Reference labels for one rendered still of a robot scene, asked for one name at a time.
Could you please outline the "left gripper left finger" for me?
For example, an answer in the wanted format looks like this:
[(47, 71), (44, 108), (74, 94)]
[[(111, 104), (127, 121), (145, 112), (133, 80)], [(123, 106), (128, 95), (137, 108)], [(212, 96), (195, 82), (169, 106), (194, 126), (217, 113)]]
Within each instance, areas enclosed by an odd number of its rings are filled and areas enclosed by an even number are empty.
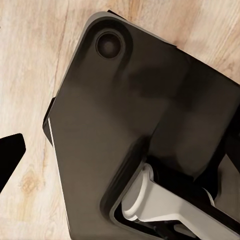
[(21, 133), (0, 138), (0, 193), (26, 152)]

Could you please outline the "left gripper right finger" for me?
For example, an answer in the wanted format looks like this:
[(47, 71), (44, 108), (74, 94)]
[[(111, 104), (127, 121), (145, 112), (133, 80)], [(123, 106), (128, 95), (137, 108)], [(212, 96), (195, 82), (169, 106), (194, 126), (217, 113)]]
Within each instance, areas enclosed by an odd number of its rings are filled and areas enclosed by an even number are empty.
[(240, 173), (240, 135), (228, 133), (224, 151)]

